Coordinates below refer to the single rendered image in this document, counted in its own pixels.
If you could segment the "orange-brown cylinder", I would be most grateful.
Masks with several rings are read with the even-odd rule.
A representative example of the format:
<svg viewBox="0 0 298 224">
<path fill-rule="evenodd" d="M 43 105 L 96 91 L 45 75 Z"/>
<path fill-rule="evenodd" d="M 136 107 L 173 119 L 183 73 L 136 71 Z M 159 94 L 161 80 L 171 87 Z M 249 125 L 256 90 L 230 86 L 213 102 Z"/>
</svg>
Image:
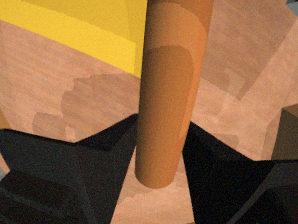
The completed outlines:
<svg viewBox="0 0 298 224">
<path fill-rule="evenodd" d="M 192 121 L 213 0 L 148 0 L 134 176 L 172 184 Z"/>
</svg>

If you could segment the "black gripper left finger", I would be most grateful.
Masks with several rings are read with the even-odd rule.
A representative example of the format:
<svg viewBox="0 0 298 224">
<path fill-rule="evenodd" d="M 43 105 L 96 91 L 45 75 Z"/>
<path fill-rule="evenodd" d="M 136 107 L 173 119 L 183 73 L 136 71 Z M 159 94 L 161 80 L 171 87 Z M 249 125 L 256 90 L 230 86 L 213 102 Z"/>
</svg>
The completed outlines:
<svg viewBox="0 0 298 224">
<path fill-rule="evenodd" d="M 137 144 L 138 113 L 77 143 L 0 129 L 9 171 L 71 186 L 88 224 L 110 224 Z"/>
</svg>

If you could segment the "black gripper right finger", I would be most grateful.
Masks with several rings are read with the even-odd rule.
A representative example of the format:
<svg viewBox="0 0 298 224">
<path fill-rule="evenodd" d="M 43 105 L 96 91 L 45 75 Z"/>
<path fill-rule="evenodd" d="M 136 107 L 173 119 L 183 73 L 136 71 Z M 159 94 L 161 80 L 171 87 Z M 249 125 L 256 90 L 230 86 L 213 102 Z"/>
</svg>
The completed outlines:
<svg viewBox="0 0 298 224">
<path fill-rule="evenodd" d="M 234 224 L 270 186 L 298 184 L 298 160 L 253 160 L 190 121 L 182 159 L 194 224 Z"/>
</svg>

